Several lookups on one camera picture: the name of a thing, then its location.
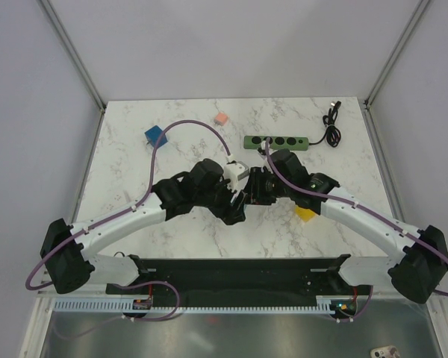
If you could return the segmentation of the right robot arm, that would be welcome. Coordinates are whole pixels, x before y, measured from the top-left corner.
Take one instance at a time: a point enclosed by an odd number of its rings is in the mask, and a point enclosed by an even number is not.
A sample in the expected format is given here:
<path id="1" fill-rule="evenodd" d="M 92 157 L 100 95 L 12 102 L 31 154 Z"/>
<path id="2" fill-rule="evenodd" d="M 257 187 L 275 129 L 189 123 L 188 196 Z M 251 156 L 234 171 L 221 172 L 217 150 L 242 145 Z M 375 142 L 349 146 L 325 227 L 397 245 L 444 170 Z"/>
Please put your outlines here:
<path id="1" fill-rule="evenodd" d="M 287 149 L 272 153 L 264 166 L 252 167 L 244 192 L 251 205 L 272 205 L 288 198 L 302 209 L 344 225 L 384 252 L 382 257 L 340 255 L 326 280 L 335 293 L 352 286 L 391 286 L 408 300 L 424 304 L 448 272 L 441 230 L 432 225 L 421 229 L 362 204 L 335 179 L 308 173 Z"/>

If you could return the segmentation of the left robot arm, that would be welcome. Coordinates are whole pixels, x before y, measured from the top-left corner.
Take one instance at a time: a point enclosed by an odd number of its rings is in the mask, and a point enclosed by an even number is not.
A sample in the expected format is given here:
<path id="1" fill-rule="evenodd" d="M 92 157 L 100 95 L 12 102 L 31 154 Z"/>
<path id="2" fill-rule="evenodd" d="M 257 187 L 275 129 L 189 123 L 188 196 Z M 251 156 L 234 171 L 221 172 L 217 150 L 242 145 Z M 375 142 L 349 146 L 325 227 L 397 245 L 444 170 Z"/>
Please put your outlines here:
<path id="1" fill-rule="evenodd" d="M 58 219 L 49 225 L 40 256 L 55 291 L 68 294 L 89 280 L 125 286 L 141 293 L 149 276 L 133 257 L 104 257 L 109 245 L 154 224 L 204 207 L 226 225 L 243 222 L 245 193 L 239 185 L 249 176 L 249 167 L 232 161 L 220 166 L 210 159 L 198 162 L 154 184 L 149 195 L 124 206 L 109 216 L 67 224 Z"/>

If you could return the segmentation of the blue plug cube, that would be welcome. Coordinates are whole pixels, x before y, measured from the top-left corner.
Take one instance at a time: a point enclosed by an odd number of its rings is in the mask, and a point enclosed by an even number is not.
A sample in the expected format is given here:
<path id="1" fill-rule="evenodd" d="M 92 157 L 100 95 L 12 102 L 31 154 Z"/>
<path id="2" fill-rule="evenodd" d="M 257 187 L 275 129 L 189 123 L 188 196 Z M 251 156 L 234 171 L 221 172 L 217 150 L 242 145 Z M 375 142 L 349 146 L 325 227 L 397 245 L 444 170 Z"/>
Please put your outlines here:
<path id="1" fill-rule="evenodd" d="M 153 148 L 160 148 L 161 146 L 165 145 L 168 142 L 167 136 L 164 134 L 164 131 L 158 125 L 154 125 L 150 129 L 145 131 L 144 135 L 147 142 Z"/>

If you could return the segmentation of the green power strip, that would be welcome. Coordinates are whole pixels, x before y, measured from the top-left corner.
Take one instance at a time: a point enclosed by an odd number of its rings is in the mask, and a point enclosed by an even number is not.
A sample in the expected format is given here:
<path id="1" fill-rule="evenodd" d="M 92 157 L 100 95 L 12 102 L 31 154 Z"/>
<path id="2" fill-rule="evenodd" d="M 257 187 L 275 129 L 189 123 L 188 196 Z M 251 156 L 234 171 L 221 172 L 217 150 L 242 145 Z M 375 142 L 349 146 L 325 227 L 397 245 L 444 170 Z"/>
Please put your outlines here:
<path id="1" fill-rule="evenodd" d="M 244 137 L 243 148 L 249 150 L 258 149 L 267 139 L 272 150 L 307 151 L 310 146 L 307 137 L 254 135 Z"/>

